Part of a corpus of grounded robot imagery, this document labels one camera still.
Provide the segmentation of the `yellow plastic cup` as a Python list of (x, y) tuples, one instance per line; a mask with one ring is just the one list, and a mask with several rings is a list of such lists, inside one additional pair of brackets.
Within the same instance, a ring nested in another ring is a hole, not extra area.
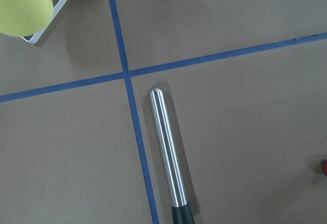
[(1, 33), (33, 35), (50, 22), (53, 11), (52, 0), (1, 0)]

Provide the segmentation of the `steel muddler black tip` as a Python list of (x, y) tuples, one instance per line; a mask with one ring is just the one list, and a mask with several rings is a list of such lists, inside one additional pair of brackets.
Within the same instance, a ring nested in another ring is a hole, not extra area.
[(148, 97), (168, 184), (173, 223), (194, 223), (183, 183), (164, 92), (160, 88), (154, 87), (149, 90)]

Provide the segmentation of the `red strawberry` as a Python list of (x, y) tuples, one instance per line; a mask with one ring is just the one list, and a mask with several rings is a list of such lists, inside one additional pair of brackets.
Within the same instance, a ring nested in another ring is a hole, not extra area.
[(325, 176), (327, 176), (327, 159), (323, 159), (321, 163), (321, 169)]

